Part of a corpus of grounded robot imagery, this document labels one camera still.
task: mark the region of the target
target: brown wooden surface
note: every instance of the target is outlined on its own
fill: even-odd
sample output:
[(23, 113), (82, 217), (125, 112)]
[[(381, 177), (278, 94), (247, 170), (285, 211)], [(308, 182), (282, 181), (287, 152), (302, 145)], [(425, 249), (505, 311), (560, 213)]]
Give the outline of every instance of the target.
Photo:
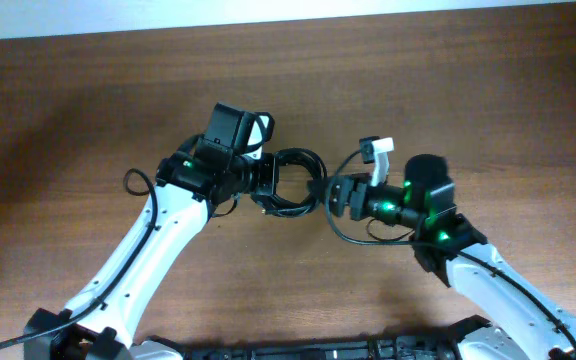
[[(375, 134), (395, 139), (395, 183), (410, 156), (446, 156), (460, 210), (576, 314), (567, 4), (0, 41), (0, 340), (97, 272), (144, 202), (124, 172), (154, 173), (217, 100), (271, 112), (268, 150), (310, 148), (333, 168)], [(282, 170), (279, 190), (299, 198), (305, 180)], [(265, 217), (246, 199), (180, 255), (136, 339), (349, 337), (475, 313), (410, 249), (349, 245), (322, 211)]]

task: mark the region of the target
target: green indicator light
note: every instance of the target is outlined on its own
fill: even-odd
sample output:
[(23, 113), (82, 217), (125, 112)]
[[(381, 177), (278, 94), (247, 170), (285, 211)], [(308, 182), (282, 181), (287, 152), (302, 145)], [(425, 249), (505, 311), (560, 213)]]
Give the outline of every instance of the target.
[(448, 236), (446, 232), (442, 231), (439, 233), (439, 241), (446, 241), (448, 239), (450, 239), (450, 236)]

